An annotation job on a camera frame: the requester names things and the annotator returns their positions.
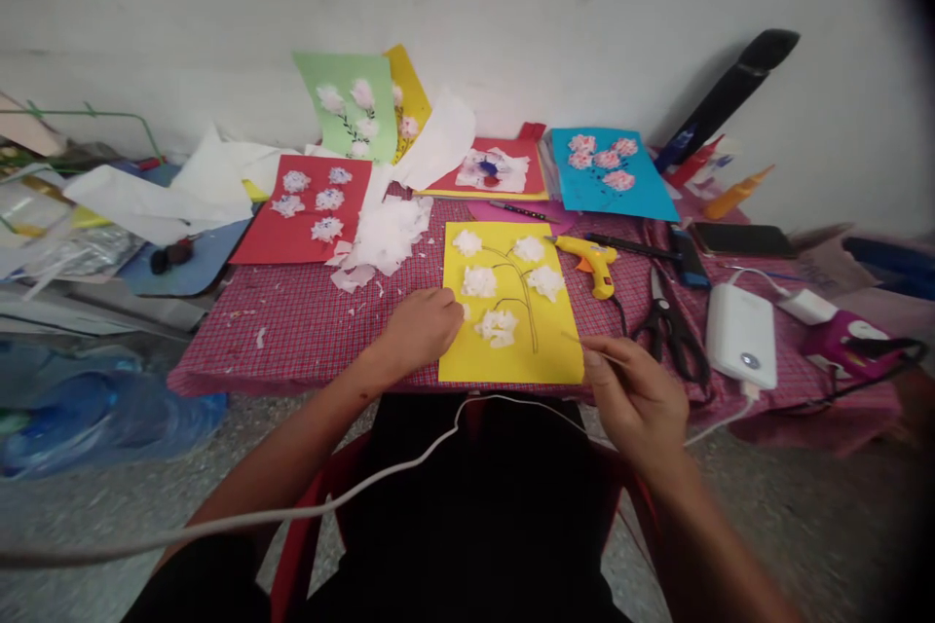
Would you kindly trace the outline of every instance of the hot glue gun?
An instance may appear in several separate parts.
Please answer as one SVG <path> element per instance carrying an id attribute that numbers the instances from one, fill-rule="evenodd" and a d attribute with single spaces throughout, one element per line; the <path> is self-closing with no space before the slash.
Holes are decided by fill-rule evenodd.
<path id="1" fill-rule="evenodd" d="M 617 259 L 617 251 L 591 243 L 582 238 L 545 237 L 555 247 L 566 253 L 574 253 L 581 258 L 578 270 L 594 275 L 594 289 L 591 294 L 597 299 L 610 299 L 614 296 L 614 281 L 608 266 Z"/>

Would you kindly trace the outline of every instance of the smartphone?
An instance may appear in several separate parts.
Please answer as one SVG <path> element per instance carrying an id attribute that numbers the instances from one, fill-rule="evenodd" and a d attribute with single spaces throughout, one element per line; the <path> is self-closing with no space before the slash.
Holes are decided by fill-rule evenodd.
<path id="1" fill-rule="evenodd" d="M 751 258 L 796 258 L 792 243 L 779 227 L 756 224 L 694 222 L 690 229 L 698 247 L 708 255 Z"/>

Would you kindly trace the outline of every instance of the red paper card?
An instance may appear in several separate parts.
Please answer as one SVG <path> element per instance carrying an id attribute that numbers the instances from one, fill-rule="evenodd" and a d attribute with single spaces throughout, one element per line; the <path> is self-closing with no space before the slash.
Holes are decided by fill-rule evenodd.
<path id="1" fill-rule="evenodd" d="M 351 174 L 351 182 L 339 185 L 329 182 L 331 168 L 341 167 Z M 276 176 L 276 189 L 269 201 L 263 205 L 246 232 L 240 247 L 231 258 L 234 265 L 270 265 L 285 263 L 313 263 L 326 261 L 334 256 L 334 246 L 339 240 L 354 241 L 357 220 L 363 196 L 370 182 L 373 164 L 369 161 L 350 159 L 326 159 L 316 156 L 281 156 L 280 169 Z M 305 209 L 286 218 L 273 210 L 273 202 L 283 195 L 288 196 L 282 185 L 282 177 L 291 170 L 298 170 L 312 178 L 308 187 L 294 193 L 305 205 Z M 337 188 L 344 194 L 344 202 L 337 209 L 316 211 L 315 197 L 322 190 Z M 312 239 L 312 227 L 325 217 L 333 216 L 344 224 L 341 236 L 327 243 Z"/>
<path id="2" fill-rule="evenodd" d="M 474 139 L 472 147 L 476 151 L 490 151 L 492 148 L 499 148 L 512 158 L 528 158 L 529 170 L 526 171 L 526 187 L 523 189 L 523 194 L 534 195 L 545 190 L 545 182 L 542 179 L 542 164 L 539 162 L 539 146 L 533 139 L 476 138 Z M 459 170 L 461 170 L 460 165 L 444 177 L 429 185 L 426 188 L 426 192 L 444 190 L 450 193 L 484 193 L 491 200 L 505 200 L 508 199 L 510 195 L 518 194 L 490 192 L 488 190 L 478 190 L 469 185 L 456 185 L 455 181 L 458 179 Z"/>

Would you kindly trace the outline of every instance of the hand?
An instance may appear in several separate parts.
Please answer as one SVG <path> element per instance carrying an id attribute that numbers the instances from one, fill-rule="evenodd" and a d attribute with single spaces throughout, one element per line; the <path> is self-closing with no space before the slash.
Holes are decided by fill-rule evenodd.
<path id="1" fill-rule="evenodd" d="M 584 373 L 608 438 L 651 487 L 680 479 L 687 463 L 689 399 L 651 355 L 629 339 L 585 336 Z M 594 352 L 616 358 L 617 365 Z"/>
<path id="2" fill-rule="evenodd" d="M 464 321 L 464 307 L 447 287 L 416 290 L 396 307 L 372 348 L 402 379 L 440 358 Z"/>

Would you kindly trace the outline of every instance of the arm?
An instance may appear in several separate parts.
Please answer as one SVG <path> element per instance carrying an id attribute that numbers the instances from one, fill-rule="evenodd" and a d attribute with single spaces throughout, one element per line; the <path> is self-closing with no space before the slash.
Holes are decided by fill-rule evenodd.
<path id="1" fill-rule="evenodd" d="M 789 623 L 799 613 L 728 523 L 684 449 L 688 398 L 637 344 L 593 336 L 584 367 L 608 437 L 653 495 L 662 538 L 659 584 L 676 623 Z"/>
<path id="2" fill-rule="evenodd" d="M 437 360 L 463 322 L 450 289 L 413 292 L 373 345 L 241 460 L 187 525 L 295 504 L 363 410 L 388 387 Z M 256 542 L 258 564 L 276 529 L 246 531 Z M 156 569 L 184 545 L 168 548 Z"/>

